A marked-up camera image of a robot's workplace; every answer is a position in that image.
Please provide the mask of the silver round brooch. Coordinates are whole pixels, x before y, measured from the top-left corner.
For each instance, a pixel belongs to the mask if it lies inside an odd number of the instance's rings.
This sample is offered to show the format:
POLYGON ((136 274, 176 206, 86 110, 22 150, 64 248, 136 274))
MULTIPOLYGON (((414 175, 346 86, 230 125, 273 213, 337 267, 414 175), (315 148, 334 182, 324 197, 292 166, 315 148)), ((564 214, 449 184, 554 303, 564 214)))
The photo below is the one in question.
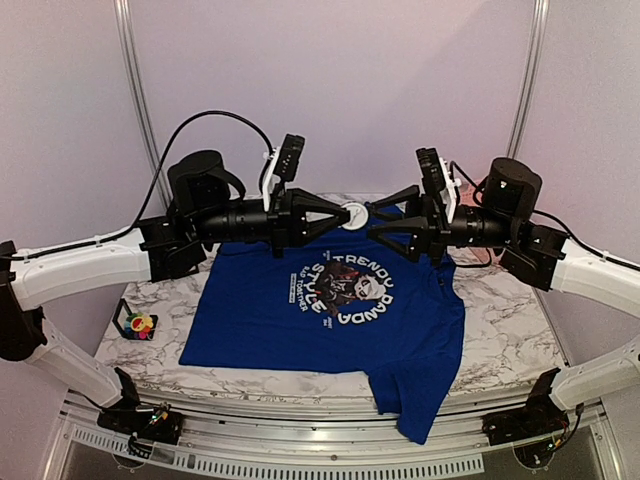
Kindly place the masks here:
POLYGON ((349 213, 349 220, 341 225, 346 231, 357 231, 363 229, 369 221, 369 211, 360 202, 350 201, 342 205, 342 208, 349 213))

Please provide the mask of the blue printed t-shirt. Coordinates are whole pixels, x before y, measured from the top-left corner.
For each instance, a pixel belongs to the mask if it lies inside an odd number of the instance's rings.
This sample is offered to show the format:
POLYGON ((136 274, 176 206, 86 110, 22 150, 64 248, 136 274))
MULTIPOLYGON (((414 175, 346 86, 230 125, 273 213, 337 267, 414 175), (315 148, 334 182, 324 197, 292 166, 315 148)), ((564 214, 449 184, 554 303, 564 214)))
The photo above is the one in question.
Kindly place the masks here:
POLYGON ((224 244, 183 366, 364 373, 377 410, 426 442, 461 364, 465 306, 450 259, 412 263, 364 230, 333 230, 274 258, 224 244))

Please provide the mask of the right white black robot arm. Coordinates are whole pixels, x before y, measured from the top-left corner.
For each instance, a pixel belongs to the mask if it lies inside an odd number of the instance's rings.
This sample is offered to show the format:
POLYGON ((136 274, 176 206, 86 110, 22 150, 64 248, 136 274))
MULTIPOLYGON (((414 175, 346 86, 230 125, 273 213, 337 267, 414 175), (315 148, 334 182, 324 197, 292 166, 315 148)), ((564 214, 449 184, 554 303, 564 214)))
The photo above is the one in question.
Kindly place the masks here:
POLYGON ((542 179, 523 163, 498 157, 477 192, 476 206, 456 197, 452 165, 434 149, 417 152, 421 186, 411 186, 370 205, 380 224, 370 239, 416 262, 439 265, 448 248, 494 249, 499 264, 517 280, 543 291, 575 294, 639 314, 639 267, 576 239, 568 227, 532 222, 542 179))

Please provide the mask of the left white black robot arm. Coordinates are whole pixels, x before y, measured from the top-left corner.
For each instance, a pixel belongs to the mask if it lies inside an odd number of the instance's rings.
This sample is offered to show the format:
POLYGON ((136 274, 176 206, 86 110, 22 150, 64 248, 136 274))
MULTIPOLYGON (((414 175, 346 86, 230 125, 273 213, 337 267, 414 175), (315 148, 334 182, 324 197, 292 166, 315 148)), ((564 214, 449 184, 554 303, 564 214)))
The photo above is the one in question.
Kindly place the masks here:
POLYGON ((51 300, 101 287, 159 282, 196 272, 213 246, 264 242, 279 257, 344 225, 349 212, 301 189, 286 190, 300 150, 276 160, 280 182, 261 199, 225 169, 215 150, 191 153, 170 167, 173 193, 163 216, 137 220, 116 233, 46 249, 1 245, 1 357, 36 366, 85 395, 128 434, 148 426, 131 377, 107 367, 46 320, 51 300))

